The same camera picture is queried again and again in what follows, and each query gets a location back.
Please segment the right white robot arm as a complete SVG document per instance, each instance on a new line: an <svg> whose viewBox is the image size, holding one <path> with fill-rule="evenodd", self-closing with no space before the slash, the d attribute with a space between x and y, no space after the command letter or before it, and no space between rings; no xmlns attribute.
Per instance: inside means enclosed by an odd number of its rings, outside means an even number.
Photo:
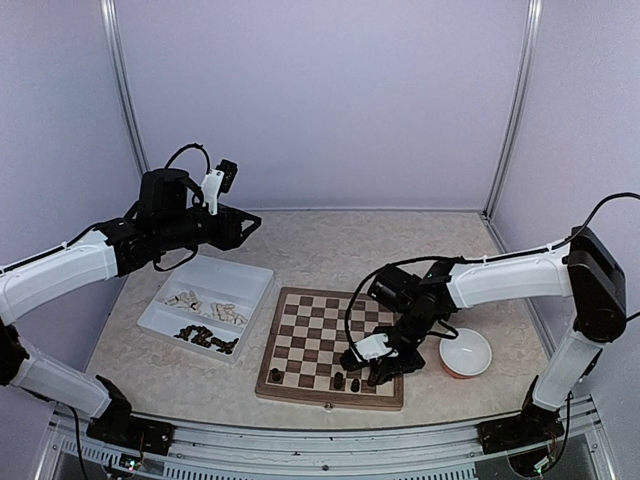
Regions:
<svg viewBox="0 0 640 480"><path fill-rule="evenodd" d="M347 371L369 368L372 384L424 367L419 346L435 324L478 305L537 298L570 298L576 317L550 363L529 387L511 426L523 444L535 442L555 421L573 387L596 364L604 347L617 340L629 322L625 274L599 238L575 227L565 240L529 251L467 259L430 256L422 276L392 262L359 285L399 318L377 327L359 341L350 340L340 357Z"/></svg>

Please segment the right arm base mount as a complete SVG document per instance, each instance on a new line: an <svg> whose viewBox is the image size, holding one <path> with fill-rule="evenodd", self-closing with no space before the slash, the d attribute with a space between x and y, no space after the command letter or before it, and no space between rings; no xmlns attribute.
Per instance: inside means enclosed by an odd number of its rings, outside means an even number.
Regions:
<svg viewBox="0 0 640 480"><path fill-rule="evenodd" d="M481 422L477 431L483 453L486 455L530 446L565 434L565 428L558 415L548 418L525 418L523 414L518 414Z"/></svg>

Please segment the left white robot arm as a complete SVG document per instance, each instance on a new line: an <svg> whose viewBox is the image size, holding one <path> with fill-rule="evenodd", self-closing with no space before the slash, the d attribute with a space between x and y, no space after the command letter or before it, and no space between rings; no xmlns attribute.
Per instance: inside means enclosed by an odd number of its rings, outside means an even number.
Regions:
<svg viewBox="0 0 640 480"><path fill-rule="evenodd" d="M140 434L131 405L108 380L84 374L21 340L25 314L86 285L157 266L173 250L197 253L203 244L236 249L260 218L218 202L237 173L224 160L196 184L185 170L160 168L142 177L139 199L122 217L87 227L69 242L1 270L1 383L63 403L99 419L121 445Z"/></svg>

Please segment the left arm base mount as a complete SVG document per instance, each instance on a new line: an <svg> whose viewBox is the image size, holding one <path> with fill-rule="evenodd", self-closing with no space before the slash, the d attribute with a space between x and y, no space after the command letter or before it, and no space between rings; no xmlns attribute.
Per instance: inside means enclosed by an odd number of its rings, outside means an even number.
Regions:
<svg viewBox="0 0 640 480"><path fill-rule="evenodd" d="M130 417L124 429L117 430L105 422L91 420L87 427L87 436L108 444L167 456L173 441L175 427L168 422Z"/></svg>

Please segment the wooden chess board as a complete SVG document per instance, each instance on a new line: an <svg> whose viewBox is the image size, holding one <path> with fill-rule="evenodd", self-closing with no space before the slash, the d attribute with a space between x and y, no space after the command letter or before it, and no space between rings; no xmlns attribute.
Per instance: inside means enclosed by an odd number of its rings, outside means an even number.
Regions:
<svg viewBox="0 0 640 480"><path fill-rule="evenodd" d="M271 323L255 393L265 400L318 405L326 409L399 411L404 405L400 377L381 386L367 384L369 370L345 371L339 362L349 343L344 332L348 292L283 287ZM282 372L280 384L270 371ZM345 378L343 391L332 387L336 372ZM353 379L360 390L350 389Z"/></svg>

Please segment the dark chess knight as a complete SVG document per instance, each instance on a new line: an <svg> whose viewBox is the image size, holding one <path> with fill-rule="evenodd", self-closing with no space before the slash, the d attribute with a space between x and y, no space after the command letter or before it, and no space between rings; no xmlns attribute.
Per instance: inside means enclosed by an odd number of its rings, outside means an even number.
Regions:
<svg viewBox="0 0 640 480"><path fill-rule="evenodd" d="M345 378L342 372L336 372L333 377L332 387L335 391L343 391L345 388Z"/></svg>

